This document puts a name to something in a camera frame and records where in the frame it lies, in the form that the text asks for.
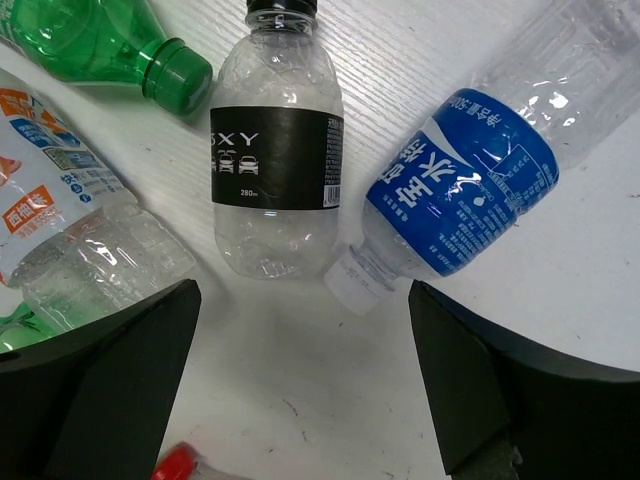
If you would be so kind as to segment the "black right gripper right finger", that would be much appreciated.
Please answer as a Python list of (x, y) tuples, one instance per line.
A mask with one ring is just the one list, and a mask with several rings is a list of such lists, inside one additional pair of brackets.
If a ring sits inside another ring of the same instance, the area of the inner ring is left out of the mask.
[(639, 375), (497, 325), (424, 282), (410, 318), (453, 479), (635, 479)]

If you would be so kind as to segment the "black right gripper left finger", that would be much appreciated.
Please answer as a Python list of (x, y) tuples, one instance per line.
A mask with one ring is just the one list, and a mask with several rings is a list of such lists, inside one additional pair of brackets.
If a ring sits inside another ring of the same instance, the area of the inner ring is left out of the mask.
[(2, 478), (151, 478), (200, 306), (184, 280), (2, 354)]

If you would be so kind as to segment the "clear bottle blue label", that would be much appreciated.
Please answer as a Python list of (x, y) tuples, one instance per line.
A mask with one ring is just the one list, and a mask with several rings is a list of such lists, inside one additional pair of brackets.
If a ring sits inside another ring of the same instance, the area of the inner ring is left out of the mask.
[(543, 2), (373, 181), (327, 289), (364, 315), (400, 278), (457, 273), (638, 108), (638, 3)]

